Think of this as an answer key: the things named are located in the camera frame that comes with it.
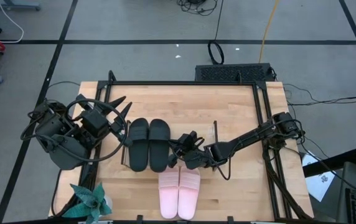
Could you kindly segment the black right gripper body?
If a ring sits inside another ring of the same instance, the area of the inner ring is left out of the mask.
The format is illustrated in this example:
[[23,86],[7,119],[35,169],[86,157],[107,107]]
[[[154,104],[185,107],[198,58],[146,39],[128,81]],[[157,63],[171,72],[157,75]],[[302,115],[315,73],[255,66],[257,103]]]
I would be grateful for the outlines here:
[[182,141],[185,146],[185,153],[177,154],[188,169],[203,167],[209,168],[212,166],[210,154],[201,150],[200,146],[204,143],[203,137],[198,137],[195,131],[189,134],[184,133],[178,140]]

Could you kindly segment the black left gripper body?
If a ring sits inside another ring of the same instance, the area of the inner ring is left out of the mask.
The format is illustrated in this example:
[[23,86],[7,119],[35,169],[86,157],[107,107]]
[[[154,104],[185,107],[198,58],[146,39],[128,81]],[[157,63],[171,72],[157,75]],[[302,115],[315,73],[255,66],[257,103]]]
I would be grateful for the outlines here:
[[80,113],[77,119],[82,123],[82,128],[92,137],[97,145],[102,141],[109,133],[113,134],[123,146],[130,146],[132,140],[128,137],[128,124],[125,121],[124,124],[119,124],[115,122],[115,118],[120,116],[120,111],[111,123],[107,116],[110,113],[103,112],[103,106],[107,106],[106,103],[102,102],[98,104],[98,100],[89,99],[82,94],[78,95],[75,100],[84,111]]

